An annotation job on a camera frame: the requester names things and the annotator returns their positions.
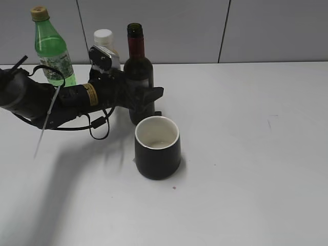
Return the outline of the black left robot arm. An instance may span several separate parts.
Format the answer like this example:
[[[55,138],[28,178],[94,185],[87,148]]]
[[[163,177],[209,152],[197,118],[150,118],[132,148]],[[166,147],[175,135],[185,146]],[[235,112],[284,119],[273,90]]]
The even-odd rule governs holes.
[[[147,88],[127,82],[122,71],[91,76],[88,83],[60,88],[40,84],[26,70],[1,70],[1,108],[39,129],[56,129],[62,124],[92,112],[123,107],[144,112],[163,96],[162,87]]]

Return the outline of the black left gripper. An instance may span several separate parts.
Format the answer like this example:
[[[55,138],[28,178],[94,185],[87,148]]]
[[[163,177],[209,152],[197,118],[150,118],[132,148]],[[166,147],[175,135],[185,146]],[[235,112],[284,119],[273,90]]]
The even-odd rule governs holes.
[[[118,69],[100,73],[90,69],[88,83],[94,88],[98,103],[90,103],[88,109],[107,109],[119,106],[130,110],[131,118],[146,118],[155,115],[155,101],[163,96],[163,87],[136,87],[126,92],[125,75]]]

